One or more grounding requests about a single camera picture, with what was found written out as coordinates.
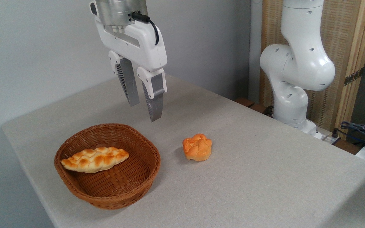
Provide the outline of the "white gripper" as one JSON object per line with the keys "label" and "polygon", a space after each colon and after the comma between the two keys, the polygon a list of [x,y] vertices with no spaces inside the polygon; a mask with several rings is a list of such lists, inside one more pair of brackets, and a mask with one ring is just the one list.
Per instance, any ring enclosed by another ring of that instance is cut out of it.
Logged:
{"label": "white gripper", "polygon": [[133,70],[142,81],[150,121],[161,118],[167,85],[162,69],[168,62],[161,32],[148,17],[146,1],[92,1],[89,4],[101,41],[110,49],[113,73],[118,76],[131,107],[140,103]]}

